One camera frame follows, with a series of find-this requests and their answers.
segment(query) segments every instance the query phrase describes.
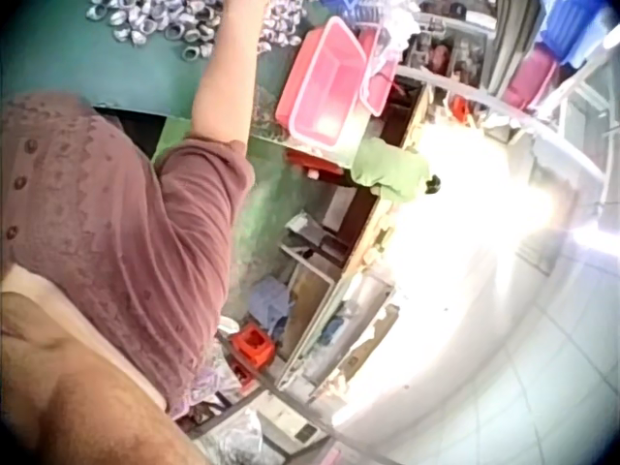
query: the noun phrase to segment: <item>skin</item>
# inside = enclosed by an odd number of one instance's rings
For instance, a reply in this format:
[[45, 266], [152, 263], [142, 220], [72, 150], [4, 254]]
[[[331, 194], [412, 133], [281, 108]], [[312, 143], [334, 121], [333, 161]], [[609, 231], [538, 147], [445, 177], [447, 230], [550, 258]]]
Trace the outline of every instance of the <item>skin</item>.
[[192, 134], [246, 142], [250, 136], [257, 46], [266, 0], [224, 2], [217, 46], [192, 108]]
[[[192, 113], [192, 135], [249, 138], [266, 0], [227, 0]], [[45, 463], [206, 463], [120, 369], [27, 295], [2, 293], [3, 420]]]

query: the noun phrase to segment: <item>plastic bag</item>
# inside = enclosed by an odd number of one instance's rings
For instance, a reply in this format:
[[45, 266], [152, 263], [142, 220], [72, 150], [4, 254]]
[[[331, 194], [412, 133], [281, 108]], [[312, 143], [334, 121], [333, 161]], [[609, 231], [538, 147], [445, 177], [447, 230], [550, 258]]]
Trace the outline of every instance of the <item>plastic bag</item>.
[[203, 402], [215, 392], [221, 392], [230, 398], [236, 397], [240, 390], [241, 383], [226, 362], [222, 346], [216, 341], [206, 356], [189, 392], [177, 405], [171, 406], [169, 415], [172, 419], [179, 419], [189, 413], [190, 407]]
[[360, 0], [356, 7], [342, 14], [349, 24], [356, 27], [381, 28], [373, 54], [369, 57], [370, 71], [366, 81], [377, 75], [389, 60], [400, 58], [409, 47], [411, 36], [419, 34], [420, 28], [415, 18], [417, 12], [419, 6], [416, 0]]
[[258, 465], [263, 449], [263, 429], [257, 413], [246, 409], [225, 430], [199, 439], [212, 465]]

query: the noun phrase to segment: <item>green cloth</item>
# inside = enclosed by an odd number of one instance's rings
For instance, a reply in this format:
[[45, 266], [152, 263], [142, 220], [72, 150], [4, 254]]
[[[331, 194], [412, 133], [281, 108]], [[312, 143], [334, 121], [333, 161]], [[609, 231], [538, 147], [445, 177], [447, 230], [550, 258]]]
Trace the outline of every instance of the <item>green cloth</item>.
[[365, 139], [353, 161], [351, 178], [373, 191], [378, 188], [382, 199], [410, 202], [424, 193], [430, 179], [426, 159], [410, 150], [388, 145], [382, 139]]

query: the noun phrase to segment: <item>person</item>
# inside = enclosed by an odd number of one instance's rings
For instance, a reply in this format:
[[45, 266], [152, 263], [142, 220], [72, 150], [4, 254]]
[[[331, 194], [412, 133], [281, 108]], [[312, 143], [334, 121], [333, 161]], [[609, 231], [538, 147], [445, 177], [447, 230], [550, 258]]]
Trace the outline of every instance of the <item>person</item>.
[[314, 177], [343, 187], [369, 187], [376, 196], [396, 203], [437, 194], [442, 187], [441, 179], [430, 174], [428, 162], [420, 153], [379, 138], [361, 142], [351, 169], [344, 175], [320, 171]]
[[2, 120], [2, 419], [50, 463], [199, 463], [173, 424], [227, 296], [266, 0], [227, 0], [186, 139], [153, 169], [79, 97]]

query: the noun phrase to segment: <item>pile of metal parts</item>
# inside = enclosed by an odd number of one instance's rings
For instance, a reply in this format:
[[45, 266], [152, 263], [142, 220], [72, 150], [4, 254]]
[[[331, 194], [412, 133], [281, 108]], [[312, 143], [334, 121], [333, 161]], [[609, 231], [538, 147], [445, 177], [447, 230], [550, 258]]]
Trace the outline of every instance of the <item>pile of metal parts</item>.
[[[297, 26], [306, 16], [304, 0], [271, 0], [265, 9], [258, 54], [273, 46], [297, 47]], [[89, 0], [86, 17], [104, 21], [113, 28], [118, 42], [135, 47], [162, 32], [170, 41], [187, 44], [181, 57], [186, 61], [208, 58], [213, 53], [215, 33], [222, 20], [223, 0]]]

